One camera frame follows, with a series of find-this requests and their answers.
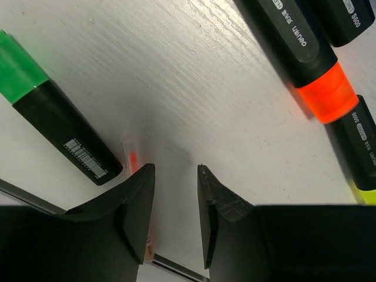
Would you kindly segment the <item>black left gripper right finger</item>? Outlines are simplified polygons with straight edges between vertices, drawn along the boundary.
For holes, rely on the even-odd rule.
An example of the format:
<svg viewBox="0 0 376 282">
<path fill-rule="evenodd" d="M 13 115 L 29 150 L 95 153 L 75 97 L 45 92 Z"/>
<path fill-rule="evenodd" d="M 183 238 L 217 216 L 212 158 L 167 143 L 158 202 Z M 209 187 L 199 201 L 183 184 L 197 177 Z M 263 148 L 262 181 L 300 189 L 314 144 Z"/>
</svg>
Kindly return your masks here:
<svg viewBox="0 0 376 282">
<path fill-rule="evenodd" d="M 197 192 L 211 281 L 375 280 L 373 206 L 255 206 L 203 164 Z"/>
</svg>

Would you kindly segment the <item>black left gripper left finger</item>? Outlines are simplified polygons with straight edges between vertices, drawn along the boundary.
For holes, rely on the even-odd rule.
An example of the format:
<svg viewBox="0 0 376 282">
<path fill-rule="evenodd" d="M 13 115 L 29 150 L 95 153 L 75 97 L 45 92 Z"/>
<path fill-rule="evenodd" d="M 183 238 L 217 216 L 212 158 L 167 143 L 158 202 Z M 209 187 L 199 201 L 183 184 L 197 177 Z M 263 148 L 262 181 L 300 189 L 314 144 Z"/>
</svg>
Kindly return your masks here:
<svg viewBox="0 0 376 282">
<path fill-rule="evenodd" d="M 2 281 L 135 281 L 144 261 L 155 166 L 62 214 L 1 207 Z"/>
</svg>

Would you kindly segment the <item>yellow cap black highlighter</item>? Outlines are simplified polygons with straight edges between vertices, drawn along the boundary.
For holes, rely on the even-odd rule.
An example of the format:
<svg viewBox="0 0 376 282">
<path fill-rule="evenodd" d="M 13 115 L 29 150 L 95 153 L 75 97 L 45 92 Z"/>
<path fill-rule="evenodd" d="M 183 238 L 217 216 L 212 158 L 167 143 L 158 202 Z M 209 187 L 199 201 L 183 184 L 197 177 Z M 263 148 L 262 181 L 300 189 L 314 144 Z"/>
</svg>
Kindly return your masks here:
<svg viewBox="0 0 376 282">
<path fill-rule="evenodd" d="M 375 121 L 364 100 L 334 122 L 326 124 L 335 147 L 349 170 L 350 187 L 355 198 L 366 205 L 375 205 Z"/>
</svg>

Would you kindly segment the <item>green cap black highlighter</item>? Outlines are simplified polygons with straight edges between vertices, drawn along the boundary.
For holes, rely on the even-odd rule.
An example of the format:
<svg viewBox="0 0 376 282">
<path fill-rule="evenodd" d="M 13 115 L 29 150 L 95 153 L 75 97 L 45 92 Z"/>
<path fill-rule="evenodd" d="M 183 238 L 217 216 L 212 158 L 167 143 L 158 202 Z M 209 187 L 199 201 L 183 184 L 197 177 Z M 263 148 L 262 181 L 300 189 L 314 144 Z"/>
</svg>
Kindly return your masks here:
<svg viewBox="0 0 376 282">
<path fill-rule="evenodd" d="M 61 88 L 13 36 L 1 31 L 1 95 L 94 184 L 123 167 Z"/>
</svg>

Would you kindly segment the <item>orange cap black highlighter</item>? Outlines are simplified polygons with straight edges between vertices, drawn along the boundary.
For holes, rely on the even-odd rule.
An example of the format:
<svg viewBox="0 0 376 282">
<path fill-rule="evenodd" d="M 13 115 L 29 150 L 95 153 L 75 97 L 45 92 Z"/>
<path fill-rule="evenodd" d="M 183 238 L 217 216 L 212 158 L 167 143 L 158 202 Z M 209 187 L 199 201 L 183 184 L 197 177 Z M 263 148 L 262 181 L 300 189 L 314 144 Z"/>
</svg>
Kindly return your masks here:
<svg viewBox="0 0 376 282">
<path fill-rule="evenodd" d="M 306 1 L 237 1 L 319 122 L 340 119 L 359 102 Z"/>
</svg>

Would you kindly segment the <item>pink cap black highlighter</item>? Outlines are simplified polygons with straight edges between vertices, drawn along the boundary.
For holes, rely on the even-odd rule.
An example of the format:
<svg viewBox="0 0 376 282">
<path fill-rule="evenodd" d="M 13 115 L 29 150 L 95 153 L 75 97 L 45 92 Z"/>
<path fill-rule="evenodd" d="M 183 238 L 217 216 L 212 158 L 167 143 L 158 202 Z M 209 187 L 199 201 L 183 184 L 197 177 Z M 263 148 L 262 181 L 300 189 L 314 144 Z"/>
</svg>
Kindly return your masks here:
<svg viewBox="0 0 376 282">
<path fill-rule="evenodd" d="M 336 48 L 352 42 L 375 21 L 369 0 L 307 0 L 305 3 Z"/>
</svg>

